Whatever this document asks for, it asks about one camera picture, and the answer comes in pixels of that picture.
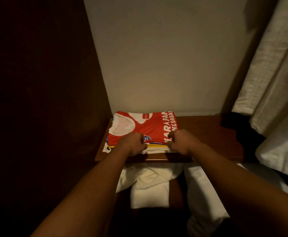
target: wooden surface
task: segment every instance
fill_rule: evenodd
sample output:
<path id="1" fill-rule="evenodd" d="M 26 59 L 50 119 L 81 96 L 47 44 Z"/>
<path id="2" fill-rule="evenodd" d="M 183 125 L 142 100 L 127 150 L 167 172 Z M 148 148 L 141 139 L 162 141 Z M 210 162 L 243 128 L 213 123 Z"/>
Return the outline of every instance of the wooden surface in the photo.
<path id="1" fill-rule="evenodd" d="M 243 147 L 236 140 L 236 131 L 221 127 L 221 116 L 185 116 L 177 117 L 180 129 L 186 129 L 197 136 L 203 143 L 209 145 L 226 158 L 242 162 Z M 112 126 L 110 120 L 106 133 L 99 146 L 95 161 L 101 161 L 107 153 L 102 152 L 109 128 Z M 136 155 L 129 157 L 128 162 L 191 162 L 190 157 L 181 156 L 177 153 Z"/>
<path id="2" fill-rule="evenodd" d="M 0 0 L 0 236 L 29 236 L 112 114 L 83 0 Z"/>

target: stack of folded clothes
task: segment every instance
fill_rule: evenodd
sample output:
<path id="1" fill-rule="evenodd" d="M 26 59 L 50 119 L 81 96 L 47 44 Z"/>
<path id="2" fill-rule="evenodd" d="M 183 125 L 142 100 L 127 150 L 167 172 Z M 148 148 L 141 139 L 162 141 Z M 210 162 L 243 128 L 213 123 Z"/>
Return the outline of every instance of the stack of folded clothes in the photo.
<path id="1" fill-rule="evenodd" d="M 144 135 L 144 143 L 148 148 L 143 154 L 173 152 L 167 146 L 170 141 L 170 131 L 178 129 L 176 116 L 172 111 L 156 113 L 129 113 L 117 111 L 113 115 L 112 127 L 109 129 L 103 152 L 110 152 L 119 139 L 130 132 L 140 132 Z"/>

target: red and white jersey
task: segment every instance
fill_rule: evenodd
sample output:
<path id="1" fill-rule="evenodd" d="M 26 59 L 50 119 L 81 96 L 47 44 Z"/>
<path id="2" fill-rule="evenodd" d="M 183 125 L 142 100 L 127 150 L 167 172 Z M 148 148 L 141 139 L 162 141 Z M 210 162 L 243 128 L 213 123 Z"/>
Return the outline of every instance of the red and white jersey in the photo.
<path id="1" fill-rule="evenodd" d="M 118 140 L 130 132 L 144 135 L 144 143 L 167 144 L 170 131 L 178 129 L 176 116 L 172 111 L 147 114 L 117 111 L 109 129 L 108 145 L 115 146 Z"/>

